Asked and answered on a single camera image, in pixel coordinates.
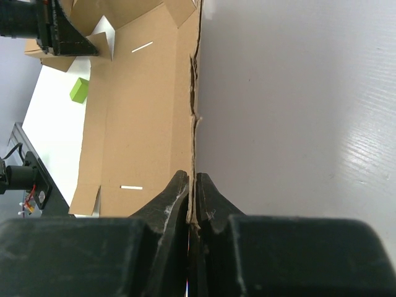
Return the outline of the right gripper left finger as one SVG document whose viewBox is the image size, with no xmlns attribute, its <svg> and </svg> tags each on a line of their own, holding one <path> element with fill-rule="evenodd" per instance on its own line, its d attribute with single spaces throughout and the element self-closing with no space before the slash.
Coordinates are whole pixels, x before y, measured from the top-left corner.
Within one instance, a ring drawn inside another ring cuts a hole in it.
<svg viewBox="0 0 396 297">
<path fill-rule="evenodd" d="M 184 296 L 189 178 L 127 218 L 1 224 L 2 296 Z"/>
</svg>

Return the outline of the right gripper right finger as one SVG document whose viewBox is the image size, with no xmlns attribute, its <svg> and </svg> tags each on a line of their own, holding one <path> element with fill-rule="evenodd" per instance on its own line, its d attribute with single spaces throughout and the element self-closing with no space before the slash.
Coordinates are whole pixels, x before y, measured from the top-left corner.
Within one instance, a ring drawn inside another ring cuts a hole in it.
<svg viewBox="0 0 396 297">
<path fill-rule="evenodd" d="M 196 178 L 196 296 L 394 296 L 395 270 L 367 224 L 246 215 Z"/>
</svg>

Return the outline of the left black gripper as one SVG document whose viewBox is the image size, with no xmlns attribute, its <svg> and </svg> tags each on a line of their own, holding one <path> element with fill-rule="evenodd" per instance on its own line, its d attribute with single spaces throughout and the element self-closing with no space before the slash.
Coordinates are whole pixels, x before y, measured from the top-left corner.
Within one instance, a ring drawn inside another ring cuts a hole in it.
<svg viewBox="0 0 396 297">
<path fill-rule="evenodd" d="M 55 56 L 98 56 L 99 51 L 69 21 L 59 1 L 1 1 L 1 36 L 35 39 Z"/>
</svg>

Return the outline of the large cardboard box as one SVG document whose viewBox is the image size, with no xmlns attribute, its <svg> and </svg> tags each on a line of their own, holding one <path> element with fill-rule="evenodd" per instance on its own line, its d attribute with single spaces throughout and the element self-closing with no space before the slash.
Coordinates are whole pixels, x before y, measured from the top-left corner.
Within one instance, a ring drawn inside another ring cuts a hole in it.
<svg viewBox="0 0 396 297">
<path fill-rule="evenodd" d="M 23 130 L 77 216 L 127 217 L 194 169 L 200 1 L 62 1 L 98 57 L 52 58 Z M 89 81 L 83 104 L 69 96 Z"/>
</svg>

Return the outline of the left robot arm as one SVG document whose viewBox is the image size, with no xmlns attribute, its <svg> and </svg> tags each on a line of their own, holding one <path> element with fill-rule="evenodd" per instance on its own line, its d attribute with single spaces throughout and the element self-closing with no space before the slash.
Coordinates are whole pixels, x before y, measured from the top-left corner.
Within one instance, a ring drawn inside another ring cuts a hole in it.
<svg viewBox="0 0 396 297">
<path fill-rule="evenodd" d="M 1 1 L 1 36 L 34 39 L 44 54 L 55 57 L 97 56 L 97 48 L 68 19 L 59 1 Z M 31 190 L 38 169 L 32 165 L 7 166 L 1 158 L 1 194 L 7 190 Z"/>
</svg>

